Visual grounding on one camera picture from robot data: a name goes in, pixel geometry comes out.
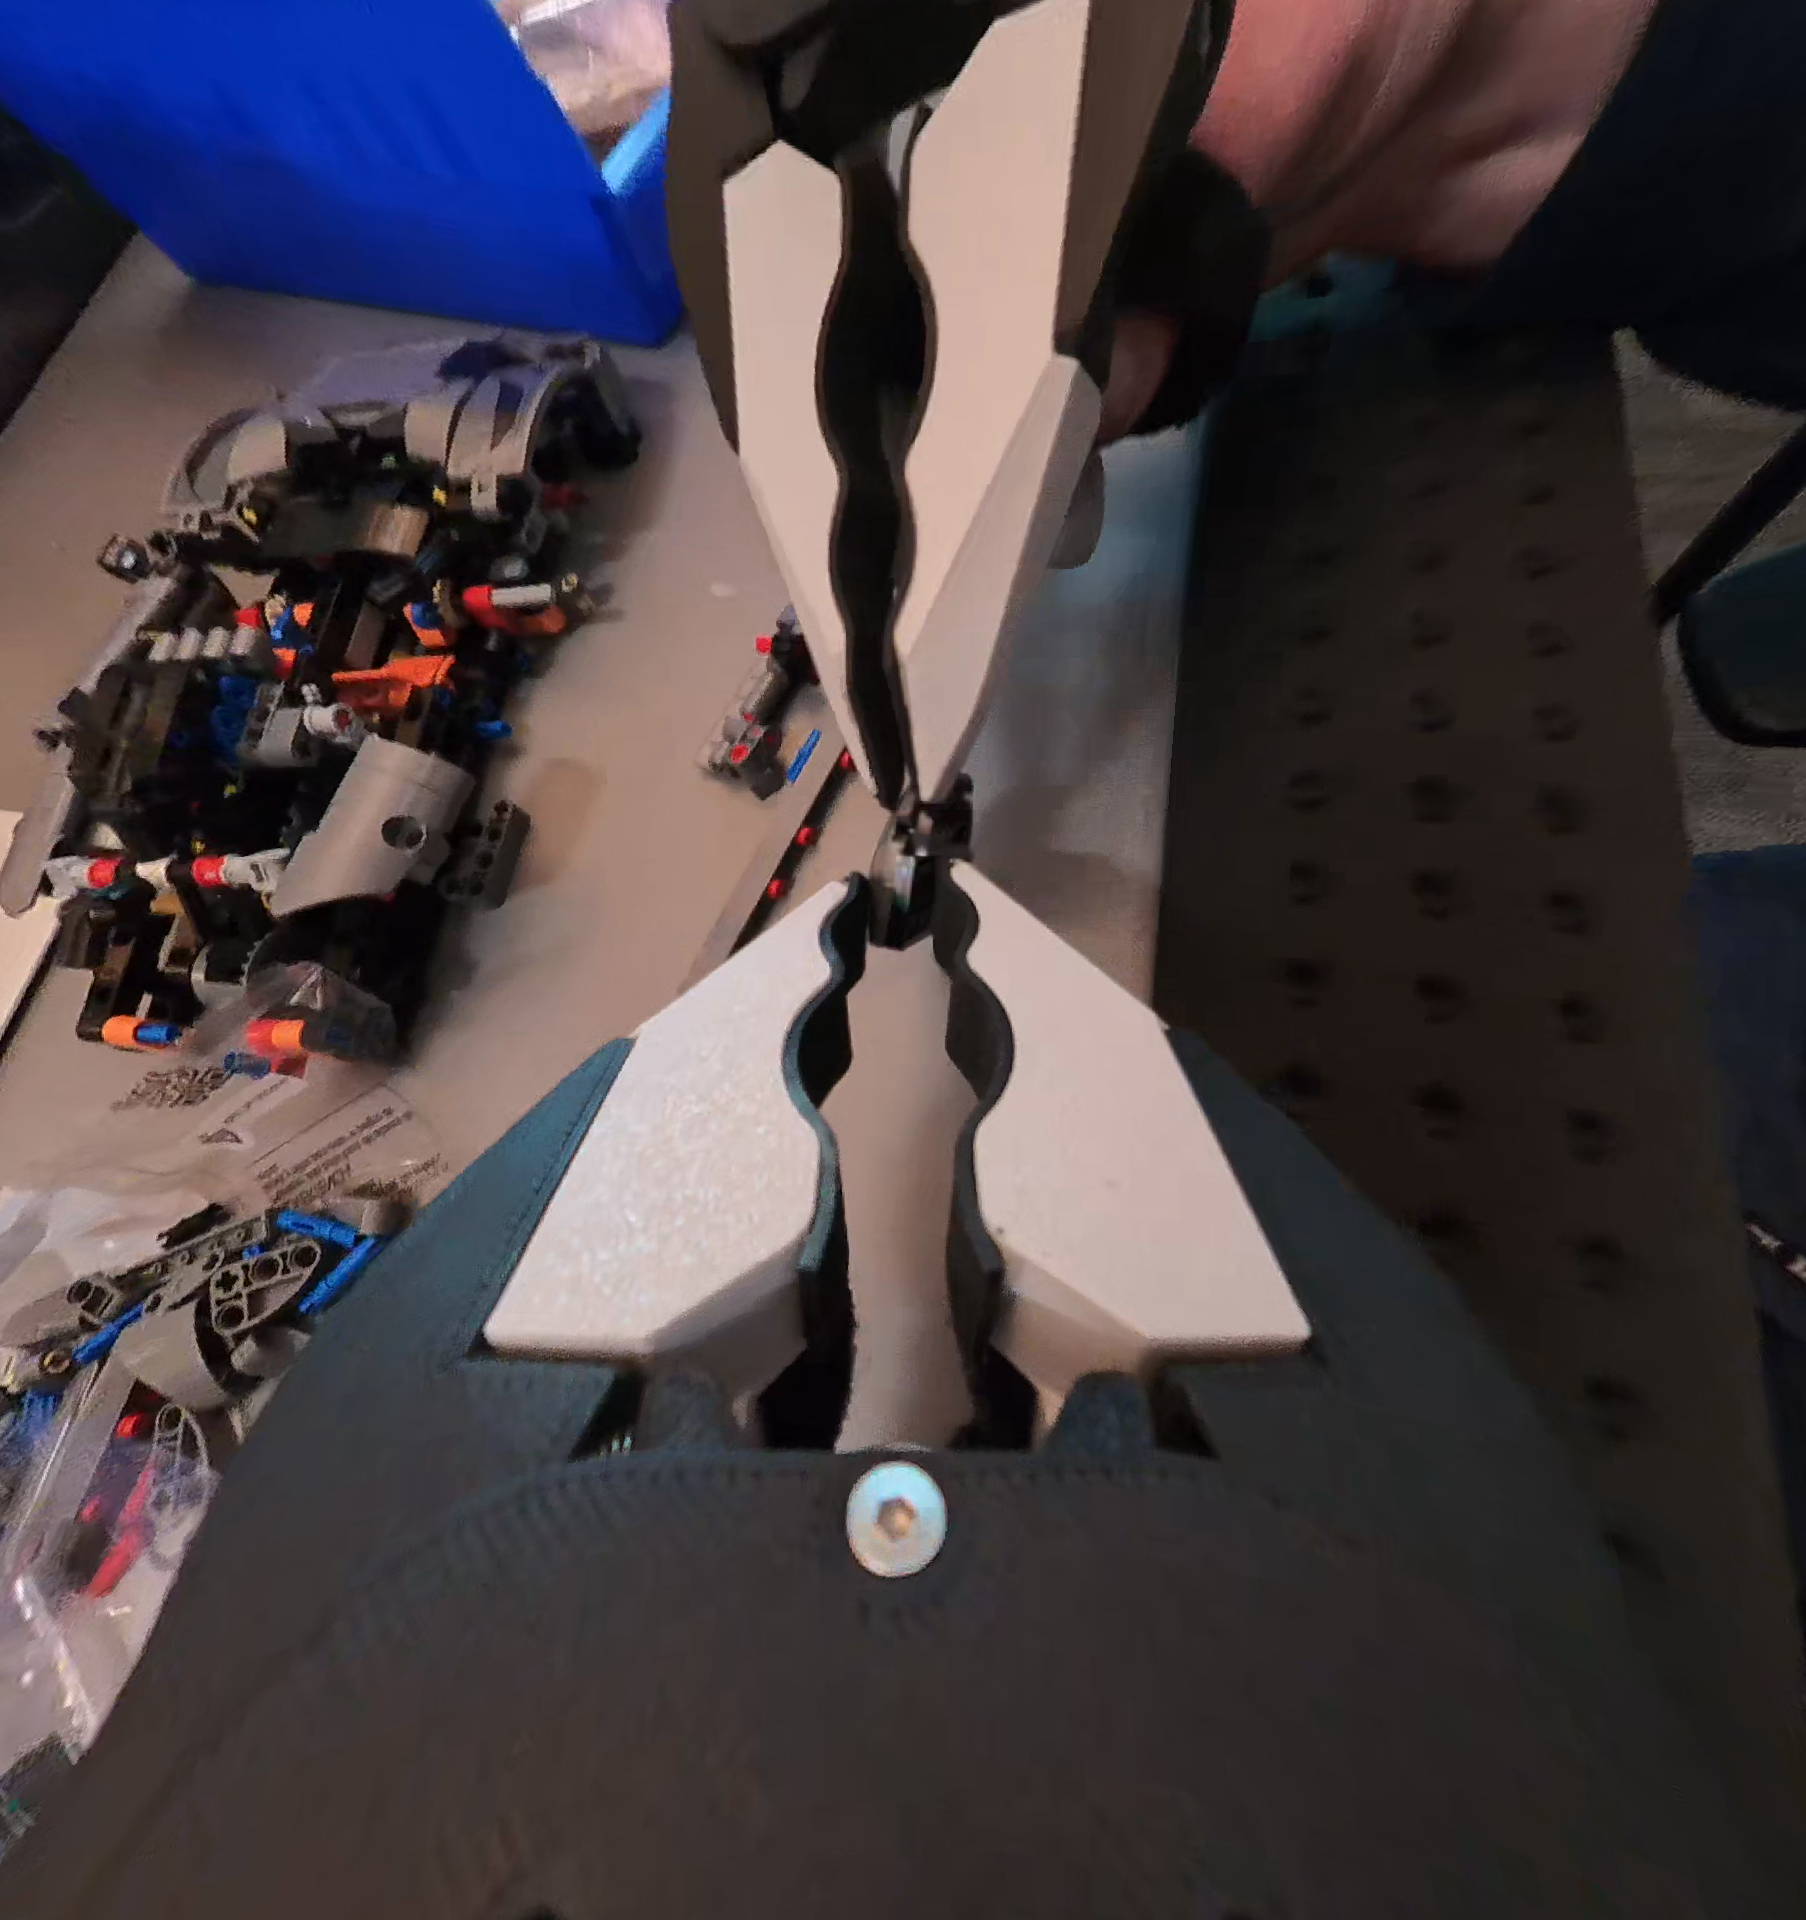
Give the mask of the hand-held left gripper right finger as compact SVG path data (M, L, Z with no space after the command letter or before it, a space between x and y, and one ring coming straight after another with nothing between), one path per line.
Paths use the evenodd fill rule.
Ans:
M973 1094L948 1290L974 1419L1304 1355L1312 1320L1155 1012L977 870L941 873L938 965Z

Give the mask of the person's right hand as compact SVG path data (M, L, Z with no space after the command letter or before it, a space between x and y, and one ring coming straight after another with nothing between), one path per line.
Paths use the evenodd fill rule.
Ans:
M1193 143L1272 229L1272 281L1326 254L1471 271L1586 143L1653 3L1240 3Z

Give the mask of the clear bag of lego liftarms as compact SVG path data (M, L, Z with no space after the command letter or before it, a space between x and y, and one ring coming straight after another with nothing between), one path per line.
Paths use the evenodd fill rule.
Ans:
M246 1081L125 1164L0 1191L0 1395L114 1372L190 1409L243 1400L441 1186L390 1085Z

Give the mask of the person's leg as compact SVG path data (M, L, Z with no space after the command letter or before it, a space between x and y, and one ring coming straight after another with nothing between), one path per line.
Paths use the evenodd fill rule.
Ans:
M1806 844L1704 855L1688 902L1806 1615Z

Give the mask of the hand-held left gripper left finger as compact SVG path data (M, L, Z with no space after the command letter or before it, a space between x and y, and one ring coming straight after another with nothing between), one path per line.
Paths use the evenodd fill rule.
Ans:
M645 1022L486 1325L508 1357L689 1367L763 1428L844 1428L842 1150L868 879L826 883Z

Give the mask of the long grey lego beam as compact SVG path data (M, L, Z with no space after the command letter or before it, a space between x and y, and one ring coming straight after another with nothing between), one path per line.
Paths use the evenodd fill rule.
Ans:
M755 858L741 883L741 894L719 935L719 958L728 958L760 936L793 902L805 864L820 851L832 814L847 786L860 781L854 755L836 746L828 764L822 746L810 750L775 803L768 851Z

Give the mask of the small grey lego assembly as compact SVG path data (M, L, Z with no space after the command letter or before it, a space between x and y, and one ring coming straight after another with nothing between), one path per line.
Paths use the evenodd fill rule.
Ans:
M698 769L772 801L792 773L786 746L796 705L820 684L818 665L796 605L755 636L751 669L698 750Z

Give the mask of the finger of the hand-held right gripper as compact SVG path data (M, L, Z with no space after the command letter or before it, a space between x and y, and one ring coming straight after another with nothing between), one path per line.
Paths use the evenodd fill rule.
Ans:
M738 450L820 689L882 810L910 773L892 679L901 501L844 172L784 140L725 182Z
M1191 5L1002 12L910 147L906 238L930 371L903 469L912 564L892 651L915 801L964 771L1006 633L1098 463L1089 343L1162 111L1180 140Z

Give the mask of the lego car model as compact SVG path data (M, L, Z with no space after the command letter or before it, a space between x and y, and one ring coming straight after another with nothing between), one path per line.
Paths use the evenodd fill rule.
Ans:
M272 1064L411 1040L447 917L515 883L530 816L482 786L600 612L586 482L642 446L592 336L345 355L204 429L101 551L129 599L0 865L90 978L82 1040L173 1049L257 991Z

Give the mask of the large clear plastic bag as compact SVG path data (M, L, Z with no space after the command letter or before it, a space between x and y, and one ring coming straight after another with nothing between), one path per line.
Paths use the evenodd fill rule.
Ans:
M491 8L602 168L670 89L670 3L494 3Z

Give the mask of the blue plastic bin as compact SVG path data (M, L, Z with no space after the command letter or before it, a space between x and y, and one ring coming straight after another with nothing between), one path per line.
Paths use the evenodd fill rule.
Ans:
M665 343L657 98L597 158L483 3L0 3L0 104L235 286Z

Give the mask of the black office chair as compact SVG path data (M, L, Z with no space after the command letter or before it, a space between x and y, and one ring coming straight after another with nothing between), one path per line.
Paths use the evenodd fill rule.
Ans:
M1650 612L1676 636L1706 722L1754 749L1806 749L1806 540L1748 551L1806 491L1806 420L1659 576Z

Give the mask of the small black lego connector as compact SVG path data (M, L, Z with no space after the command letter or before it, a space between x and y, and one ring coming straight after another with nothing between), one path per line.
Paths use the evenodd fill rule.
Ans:
M960 773L944 799L892 817L868 865L873 944L906 950L930 935L948 865L970 858L973 797L974 781Z

